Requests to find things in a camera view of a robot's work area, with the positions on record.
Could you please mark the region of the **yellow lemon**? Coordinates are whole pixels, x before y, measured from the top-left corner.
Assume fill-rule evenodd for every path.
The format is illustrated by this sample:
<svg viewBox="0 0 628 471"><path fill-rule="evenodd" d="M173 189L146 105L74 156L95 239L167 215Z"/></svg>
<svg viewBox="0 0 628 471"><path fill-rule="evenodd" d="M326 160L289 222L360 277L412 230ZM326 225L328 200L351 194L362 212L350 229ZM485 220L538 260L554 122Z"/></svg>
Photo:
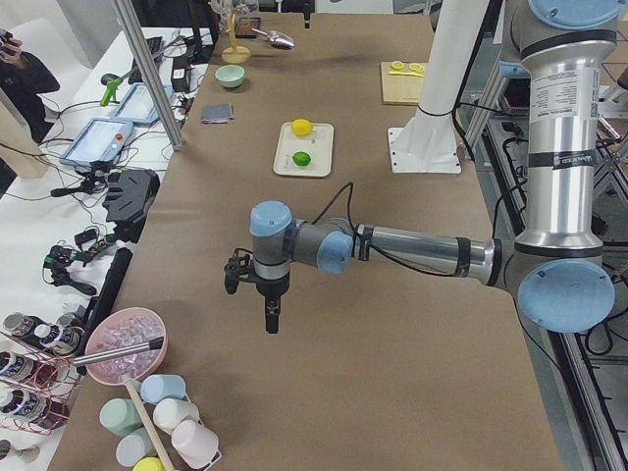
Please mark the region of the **yellow lemon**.
<svg viewBox="0 0 628 471"><path fill-rule="evenodd" d="M298 137L305 137L313 132L313 124L307 119L295 119L290 123L291 132Z"/></svg>

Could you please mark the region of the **green lime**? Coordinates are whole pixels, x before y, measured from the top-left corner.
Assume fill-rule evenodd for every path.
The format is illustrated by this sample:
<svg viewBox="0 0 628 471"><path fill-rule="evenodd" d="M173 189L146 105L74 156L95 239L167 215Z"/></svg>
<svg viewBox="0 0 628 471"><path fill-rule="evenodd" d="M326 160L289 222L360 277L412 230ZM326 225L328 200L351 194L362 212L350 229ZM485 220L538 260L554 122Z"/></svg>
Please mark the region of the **green lime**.
<svg viewBox="0 0 628 471"><path fill-rule="evenodd" d="M297 167L305 168L310 165L312 158L306 151L297 151L292 154L291 160Z"/></svg>

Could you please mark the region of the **metal scoop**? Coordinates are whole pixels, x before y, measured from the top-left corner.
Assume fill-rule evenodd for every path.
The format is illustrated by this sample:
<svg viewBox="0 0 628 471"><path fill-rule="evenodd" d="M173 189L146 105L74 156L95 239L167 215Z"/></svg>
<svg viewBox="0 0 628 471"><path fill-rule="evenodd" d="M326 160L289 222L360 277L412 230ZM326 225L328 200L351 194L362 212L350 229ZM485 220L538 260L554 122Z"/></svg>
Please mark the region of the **metal scoop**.
<svg viewBox="0 0 628 471"><path fill-rule="evenodd" d="M257 34L261 34L272 47L286 50L293 49L295 47L294 40L280 31L264 31L259 28L254 28L253 31Z"/></svg>

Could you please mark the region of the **wooden mug tree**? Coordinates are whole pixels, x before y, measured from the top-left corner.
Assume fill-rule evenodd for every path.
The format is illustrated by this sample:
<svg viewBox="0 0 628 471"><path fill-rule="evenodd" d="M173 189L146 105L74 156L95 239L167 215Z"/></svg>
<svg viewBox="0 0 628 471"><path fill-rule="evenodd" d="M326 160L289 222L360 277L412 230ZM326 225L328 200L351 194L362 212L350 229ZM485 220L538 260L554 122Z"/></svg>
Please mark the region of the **wooden mug tree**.
<svg viewBox="0 0 628 471"><path fill-rule="evenodd" d="M230 14L227 20L227 33L229 46L222 52L222 60L227 64L243 64L251 57L251 52L245 46L241 46L236 41L236 15Z"/></svg>

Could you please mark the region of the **lemon slice right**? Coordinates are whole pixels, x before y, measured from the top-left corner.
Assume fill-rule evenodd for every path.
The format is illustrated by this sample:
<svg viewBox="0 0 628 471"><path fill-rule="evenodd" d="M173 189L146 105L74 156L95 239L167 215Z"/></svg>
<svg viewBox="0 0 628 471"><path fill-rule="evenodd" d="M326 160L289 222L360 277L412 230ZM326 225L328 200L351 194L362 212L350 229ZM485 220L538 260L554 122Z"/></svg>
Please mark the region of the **lemon slice right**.
<svg viewBox="0 0 628 471"><path fill-rule="evenodd" d="M424 71L424 67L419 63L411 63L409 69L416 73L422 73Z"/></svg>

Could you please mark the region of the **blue cup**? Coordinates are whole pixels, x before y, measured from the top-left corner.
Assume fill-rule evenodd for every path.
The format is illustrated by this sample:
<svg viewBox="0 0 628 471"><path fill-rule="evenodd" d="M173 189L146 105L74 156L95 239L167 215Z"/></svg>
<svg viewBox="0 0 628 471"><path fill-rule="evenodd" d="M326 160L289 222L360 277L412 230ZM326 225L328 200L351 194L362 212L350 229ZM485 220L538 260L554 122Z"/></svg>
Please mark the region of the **blue cup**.
<svg viewBox="0 0 628 471"><path fill-rule="evenodd" d="M186 383L182 376L173 374L153 374L140 386L140 397L144 402L156 405L166 398L184 399Z"/></svg>

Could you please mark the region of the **pink bowl with ice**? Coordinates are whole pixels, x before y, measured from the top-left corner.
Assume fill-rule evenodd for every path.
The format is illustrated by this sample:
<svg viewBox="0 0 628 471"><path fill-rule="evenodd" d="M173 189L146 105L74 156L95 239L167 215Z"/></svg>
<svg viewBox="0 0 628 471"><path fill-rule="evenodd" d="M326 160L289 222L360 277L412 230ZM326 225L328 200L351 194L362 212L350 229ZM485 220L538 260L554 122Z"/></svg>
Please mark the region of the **pink bowl with ice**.
<svg viewBox="0 0 628 471"><path fill-rule="evenodd" d="M122 383L125 376L142 381L155 372L163 362L168 340L166 326L161 317L144 307L119 310L109 315L94 330L87 341L85 354L136 346L160 338L163 339L160 348L92 363L86 366L86 372L101 384L117 386Z"/></svg>

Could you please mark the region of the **white cup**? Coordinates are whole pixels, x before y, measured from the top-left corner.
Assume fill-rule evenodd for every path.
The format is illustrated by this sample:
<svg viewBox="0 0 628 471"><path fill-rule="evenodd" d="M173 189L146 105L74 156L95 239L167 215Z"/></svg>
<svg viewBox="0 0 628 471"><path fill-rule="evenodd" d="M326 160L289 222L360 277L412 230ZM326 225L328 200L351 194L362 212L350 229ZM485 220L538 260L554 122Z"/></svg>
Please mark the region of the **white cup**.
<svg viewBox="0 0 628 471"><path fill-rule="evenodd" d="M198 407L190 401L175 398L162 399L153 410L153 423L171 435L184 420L200 421Z"/></svg>

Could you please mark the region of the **pink cup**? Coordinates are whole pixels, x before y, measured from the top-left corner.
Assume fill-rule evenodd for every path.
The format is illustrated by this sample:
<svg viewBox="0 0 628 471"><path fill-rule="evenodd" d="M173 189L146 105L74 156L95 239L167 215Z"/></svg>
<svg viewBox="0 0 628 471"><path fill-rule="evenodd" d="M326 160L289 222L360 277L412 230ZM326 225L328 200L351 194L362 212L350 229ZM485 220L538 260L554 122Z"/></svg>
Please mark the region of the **pink cup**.
<svg viewBox="0 0 628 471"><path fill-rule="evenodd" d="M192 469L205 469L222 458L217 434L191 420L183 420L173 431L171 443Z"/></svg>

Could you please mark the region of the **wooden cup rack pole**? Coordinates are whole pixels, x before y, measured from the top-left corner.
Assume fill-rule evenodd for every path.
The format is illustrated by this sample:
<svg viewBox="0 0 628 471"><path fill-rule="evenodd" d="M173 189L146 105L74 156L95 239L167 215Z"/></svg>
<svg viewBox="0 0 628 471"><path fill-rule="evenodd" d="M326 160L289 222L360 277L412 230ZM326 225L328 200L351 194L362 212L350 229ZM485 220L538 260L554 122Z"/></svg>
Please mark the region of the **wooden cup rack pole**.
<svg viewBox="0 0 628 471"><path fill-rule="evenodd" d="M123 386L126 388L129 397L141 419L141 422L144 426L144 428L146 429L146 432L148 434L148 437L150 439L150 441L152 442L153 446L155 447L155 450L157 452L157 455L159 457L159 459L162 461L163 466L165 468L166 471L175 471L175 466L168 454L168 452L166 451L165 447L162 444L162 441L153 425L152 420L150 419L142 401L140 398L139 393L136 390L135 387L135 380L130 377L130 376L124 376L123 377Z"/></svg>

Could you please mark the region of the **green cup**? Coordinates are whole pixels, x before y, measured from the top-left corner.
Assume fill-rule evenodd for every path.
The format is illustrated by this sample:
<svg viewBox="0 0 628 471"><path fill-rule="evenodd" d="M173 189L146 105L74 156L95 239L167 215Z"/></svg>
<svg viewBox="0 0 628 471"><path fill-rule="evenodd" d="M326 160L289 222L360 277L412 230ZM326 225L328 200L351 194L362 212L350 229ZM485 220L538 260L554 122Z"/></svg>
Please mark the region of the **green cup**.
<svg viewBox="0 0 628 471"><path fill-rule="evenodd" d="M143 427L142 420L131 399L112 398L99 412L100 424L118 437L125 437Z"/></svg>

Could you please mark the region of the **yellow cup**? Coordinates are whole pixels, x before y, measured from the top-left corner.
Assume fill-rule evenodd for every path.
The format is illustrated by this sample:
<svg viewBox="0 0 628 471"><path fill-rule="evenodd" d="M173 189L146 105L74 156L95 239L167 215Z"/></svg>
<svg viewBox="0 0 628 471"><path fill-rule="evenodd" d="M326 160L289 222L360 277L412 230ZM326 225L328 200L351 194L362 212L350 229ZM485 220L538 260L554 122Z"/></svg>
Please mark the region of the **yellow cup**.
<svg viewBox="0 0 628 471"><path fill-rule="evenodd" d="M146 456L134 465L132 471L165 471L165 466L158 457Z"/></svg>

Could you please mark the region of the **grey cup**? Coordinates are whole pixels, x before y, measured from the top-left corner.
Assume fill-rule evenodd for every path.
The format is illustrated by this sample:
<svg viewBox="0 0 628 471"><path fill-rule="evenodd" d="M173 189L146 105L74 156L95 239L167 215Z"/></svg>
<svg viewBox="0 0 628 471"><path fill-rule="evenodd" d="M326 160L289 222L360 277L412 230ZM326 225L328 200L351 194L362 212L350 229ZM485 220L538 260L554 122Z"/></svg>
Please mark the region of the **grey cup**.
<svg viewBox="0 0 628 471"><path fill-rule="evenodd" d="M156 455L156 449L144 428L123 437L116 448L116 459L123 467L134 467L142 458Z"/></svg>

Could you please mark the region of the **near teach pendant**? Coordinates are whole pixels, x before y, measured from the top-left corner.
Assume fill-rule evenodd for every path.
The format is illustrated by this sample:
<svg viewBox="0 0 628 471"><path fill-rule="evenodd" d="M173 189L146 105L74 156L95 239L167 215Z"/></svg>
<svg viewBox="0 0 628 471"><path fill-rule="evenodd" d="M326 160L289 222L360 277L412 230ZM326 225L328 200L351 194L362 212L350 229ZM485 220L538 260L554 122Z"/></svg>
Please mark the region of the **near teach pendant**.
<svg viewBox="0 0 628 471"><path fill-rule="evenodd" d="M93 118L65 150L59 162L80 168L90 168L93 163L115 164L133 128L133 122L129 120Z"/></svg>

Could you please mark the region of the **aluminium frame post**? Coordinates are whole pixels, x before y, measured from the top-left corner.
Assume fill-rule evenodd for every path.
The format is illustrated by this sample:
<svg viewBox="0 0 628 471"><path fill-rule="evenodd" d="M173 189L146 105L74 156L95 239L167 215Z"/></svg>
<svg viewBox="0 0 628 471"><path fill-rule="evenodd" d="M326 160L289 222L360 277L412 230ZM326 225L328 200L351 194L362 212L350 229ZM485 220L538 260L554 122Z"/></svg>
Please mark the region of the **aluminium frame post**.
<svg viewBox="0 0 628 471"><path fill-rule="evenodd" d="M161 124L174 151L183 148L183 136L177 120L174 118L163 83L157 72L154 60L149 52L139 19L131 0L112 0L116 18L127 39L131 53L144 78L144 83L153 100Z"/></svg>

